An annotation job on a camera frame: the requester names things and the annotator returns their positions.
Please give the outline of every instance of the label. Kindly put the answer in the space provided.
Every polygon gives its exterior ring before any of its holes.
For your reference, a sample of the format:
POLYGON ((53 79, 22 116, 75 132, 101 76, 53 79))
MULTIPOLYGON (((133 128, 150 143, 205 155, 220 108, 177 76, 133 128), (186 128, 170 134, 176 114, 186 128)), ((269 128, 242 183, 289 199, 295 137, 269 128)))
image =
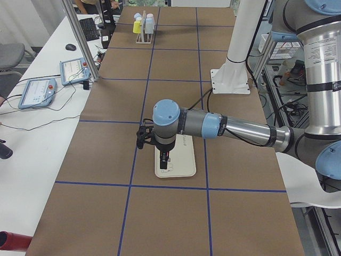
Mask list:
POLYGON ((337 41, 337 36, 333 36, 304 45, 305 67, 311 68, 339 62, 337 41))
POLYGON ((340 91, 341 90, 341 81, 334 82, 332 84, 332 90, 333 90, 333 92, 340 91))

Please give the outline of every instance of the computer mouse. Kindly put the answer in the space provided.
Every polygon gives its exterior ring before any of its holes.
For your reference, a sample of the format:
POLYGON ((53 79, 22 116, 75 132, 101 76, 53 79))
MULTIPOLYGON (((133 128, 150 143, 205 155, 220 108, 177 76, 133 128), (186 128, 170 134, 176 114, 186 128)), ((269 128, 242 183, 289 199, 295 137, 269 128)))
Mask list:
POLYGON ((75 51, 77 49, 77 47, 74 44, 67 44, 65 46, 65 49, 68 51, 75 51))

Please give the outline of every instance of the red object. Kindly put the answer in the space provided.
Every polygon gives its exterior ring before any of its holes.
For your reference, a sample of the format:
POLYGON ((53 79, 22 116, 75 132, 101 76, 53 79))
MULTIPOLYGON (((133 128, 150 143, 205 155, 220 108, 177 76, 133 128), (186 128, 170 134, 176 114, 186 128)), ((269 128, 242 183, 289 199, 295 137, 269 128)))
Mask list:
POLYGON ((32 240, 31 236, 0 232, 0 250, 26 252, 32 240))

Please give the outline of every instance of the screen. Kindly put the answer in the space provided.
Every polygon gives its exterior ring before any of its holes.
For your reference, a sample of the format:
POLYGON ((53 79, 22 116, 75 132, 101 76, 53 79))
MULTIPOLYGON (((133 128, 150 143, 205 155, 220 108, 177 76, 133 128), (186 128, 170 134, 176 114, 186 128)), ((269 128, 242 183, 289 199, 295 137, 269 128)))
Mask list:
POLYGON ((80 60, 64 62, 62 65, 64 70, 64 80, 66 82, 84 77, 82 63, 80 63, 80 60))
POLYGON ((50 80, 37 80, 29 83, 23 105, 36 105, 45 100, 46 88, 50 80))

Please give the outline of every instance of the blue joint cap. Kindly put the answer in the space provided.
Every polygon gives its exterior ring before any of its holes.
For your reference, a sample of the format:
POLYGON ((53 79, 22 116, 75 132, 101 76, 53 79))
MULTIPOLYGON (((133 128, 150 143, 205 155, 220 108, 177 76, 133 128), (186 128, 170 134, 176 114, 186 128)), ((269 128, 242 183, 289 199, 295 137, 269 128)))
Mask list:
POLYGON ((341 0, 304 0, 315 12, 323 15, 340 15, 341 0))
POLYGON ((202 122, 201 136, 204 139, 217 137, 220 126, 220 118, 216 114, 207 113, 202 122))
POLYGON ((294 33, 271 31, 271 37, 274 42, 299 42, 298 37, 294 33))
POLYGON ((341 180, 341 141, 326 147, 317 157, 316 170, 335 180, 341 180))
POLYGON ((153 121, 156 125, 173 124, 180 116, 180 108, 173 100, 160 100, 153 109, 153 121))

